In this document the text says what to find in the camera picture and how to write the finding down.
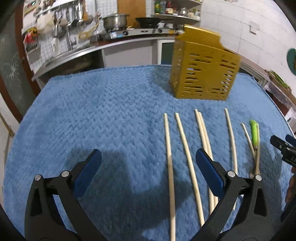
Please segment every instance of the green wall decoration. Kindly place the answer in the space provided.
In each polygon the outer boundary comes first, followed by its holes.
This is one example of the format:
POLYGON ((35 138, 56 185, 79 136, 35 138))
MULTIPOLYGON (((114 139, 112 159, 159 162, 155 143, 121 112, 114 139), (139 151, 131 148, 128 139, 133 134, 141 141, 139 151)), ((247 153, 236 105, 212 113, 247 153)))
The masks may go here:
POLYGON ((296 50, 290 49, 287 53, 287 63, 291 72, 296 75, 296 50))

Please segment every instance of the wooden stick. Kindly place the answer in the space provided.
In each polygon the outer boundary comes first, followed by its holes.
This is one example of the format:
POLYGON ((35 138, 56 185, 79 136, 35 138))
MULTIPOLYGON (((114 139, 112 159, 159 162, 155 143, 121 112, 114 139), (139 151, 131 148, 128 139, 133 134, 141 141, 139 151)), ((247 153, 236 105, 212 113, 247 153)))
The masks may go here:
POLYGON ((9 149, 9 142, 10 142, 10 134, 8 133, 7 141, 6 141, 6 146, 4 149, 4 166, 6 165, 6 160, 8 156, 8 149, 9 149))
POLYGON ((244 129, 244 133, 246 135, 247 141, 249 143, 249 146, 250 146, 250 149, 251 149, 251 152, 252 152, 253 159, 255 161, 256 160, 256 154, 255 154, 255 151, 254 151, 254 147, 253 147, 251 138, 249 136, 249 133, 248 133, 248 131, 247 131, 246 126, 244 125, 244 123, 241 123, 241 125, 242 125, 242 128, 244 129))
MULTIPOLYGON (((204 148, 205 152, 209 155, 209 151, 208 151, 208 144, 206 141, 206 135, 205 135, 205 128, 202 125, 203 121, 202 121, 202 115, 200 112, 197 111, 197 109, 194 110, 195 111, 195 117, 198 123, 198 128, 200 130, 200 137, 202 139, 202 147, 204 148)), ((214 200, 214 195, 211 191, 211 189, 209 188, 209 212, 210 214, 213 212, 215 208, 215 200, 214 200)))
POLYGON ((4 119, 3 115, 1 114, 1 112, 0 112, 0 119, 2 120, 4 126, 6 127, 6 129, 7 129, 8 133, 9 133, 9 135, 10 135, 12 138, 14 138, 15 133, 14 133, 13 130, 11 129, 11 126, 9 126, 9 125, 7 124, 7 122, 6 122, 6 120, 4 119))
POLYGON ((232 125, 231 125, 231 121, 230 121, 230 117, 229 117, 229 113, 228 113, 228 109, 227 108, 225 108, 225 114, 226 114, 226 119, 227 119, 229 134, 230 134, 233 167, 234 167, 234 172, 237 175, 237 173, 238 173, 238 168, 237 168, 237 149, 236 149, 236 146, 235 146, 235 140, 234 140, 232 125))
MULTIPOLYGON (((204 119, 203 119, 203 117, 202 117, 202 113, 201 113, 201 112, 199 112, 199 115, 200 115, 200 117, 201 117, 202 126, 203 126, 203 128, 204 128, 204 133, 205 133, 205 137, 206 137, 207 149, 208 149, 208 151, 209 151, 209 156, 210 156, 210 158, 211 158, 212 161, 213 161, 213 160, 214 160, 214 158, 213 158, 213 153, 212 153, 212 149, 211 149, 210 139, 209 139, 209 136, 208 136, 208 134, 207 134, 207 129, 206 129, 206 127, 205 127, 205 122, 204 122, 204 119)), ((213 195, 213 198, 214 198, 214 208, 215 208, 215 207, 217 206, 217 204, 218 204, 219 199, 218 199, 218 197, 216 197, 216 196, 214 196, 214 195, 213 195)))
POLYGON ((258 136, 258 148, 257 148, 256 163, 255 163, 255 175, 260 175, 260 171, 259 171, 259 162, 260 162, 260 131, 259 131, 259 124, 257 125, 257 136, 258 136))
POLYGON ((183 126, 182 126, 182 123, 181 123, 181 120, 180 120, 180 116, 179 116, 178 113, 175 113, 175 117, 176 117, 176 120, 177 120, 178 128, 179 128, 179 131, 180 131, 180 135, 181 135, 181 138, 182 138, 183 146, 184 146, 187 161, 188 161, 188 167, 189 167, 189 171, 190 171, 190 175, 191 175, 192 185, 193 185, 196 204, 197 204, 197 212, 198 212, 198 216, 199 216, 199 220, 200 220, 200 226, 202 227, 204 225, 204 223, 205 223, 205 218, 204 218, 203 211, 202 211, 202 200, 200 198, 200 191, 199 191, 198 184, 197 184, 195 170, 194 170, 194 166, 193 166, 193 163, 192 163, 192 158, 191 158, 188 143, 187 143, 187 140, 186 140, 186 137, 185 137, 185 133, 184 133, 184 130, 183 130, 183 126))
POLYGON ((168 126, 168 115, 164 113, 165 122, 165 143, 167 149, 168 160, 168 187, 170 193, 170 241, 176 240, 176 208, 175 208, 175 188, 174 188, 174 171, 172 150, 170 146, 170 130, 168 126))

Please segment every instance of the stainless steel pot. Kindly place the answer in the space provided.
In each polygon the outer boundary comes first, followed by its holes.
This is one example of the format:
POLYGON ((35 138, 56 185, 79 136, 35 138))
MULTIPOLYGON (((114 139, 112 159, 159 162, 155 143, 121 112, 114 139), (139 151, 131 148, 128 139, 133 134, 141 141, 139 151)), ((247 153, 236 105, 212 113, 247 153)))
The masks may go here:
POLYGON ((111 14, 103 18, 104 28, 106 31, 114 28, 124 28, 127 25, 126 18, 128 14, 111 14))

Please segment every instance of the human hand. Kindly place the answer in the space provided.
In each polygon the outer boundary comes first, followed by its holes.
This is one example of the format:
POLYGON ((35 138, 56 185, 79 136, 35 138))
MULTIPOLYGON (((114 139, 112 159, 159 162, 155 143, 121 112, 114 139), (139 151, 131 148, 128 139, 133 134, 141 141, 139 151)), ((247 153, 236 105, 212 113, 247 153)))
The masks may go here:
POLYGON ((291 177, 290 181, 289 181, 289 187, 287 190, 287 195, 286 195, 286 203, 291 202, 293 199, 293 196, 295 194, 295 189, 296 189, 296 168, 292 167, 291 172, 294 173, 293 177, 291 177))

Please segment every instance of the blue fluffy rug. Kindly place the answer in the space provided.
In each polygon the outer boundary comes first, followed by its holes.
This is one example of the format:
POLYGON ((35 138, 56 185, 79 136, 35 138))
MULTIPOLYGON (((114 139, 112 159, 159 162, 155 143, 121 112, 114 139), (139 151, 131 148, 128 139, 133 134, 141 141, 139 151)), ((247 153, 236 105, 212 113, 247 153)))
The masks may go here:
MULTIPOLYGON (((224 108, 228 108, 242 177, 249 176, 253 163, 240 123, 245 123, 250 132, 249 120, 259 122, 260 171, 274 224, 278 224, 291 172, 269 139, 272 135, 284 138, 290 130, 274 103, 245 74, 237 75, 227 101, 175 99, 169 77, 169 67, 139 66, 98 69, 49 81, 24 117, 6 164, 5 211, 21 233, 34 176, 58 176, 97 148, 103 164, 78 200, 98 230, 109 241, 169 240, 166 112, 174 166, 176 239, 190 240, 200 225, 174 113, 180 114, 194 160, 202 146, 195 108, 203 114, 214 160, 231 170, 224 114, 224 108)), ((196 163, 194 167, 206 219, 208 189, 196 163)), ((66 227, 72 229, 61 202, 57 203, 66 227)), ((231 226, 238 207, 224 229, 231 226)))

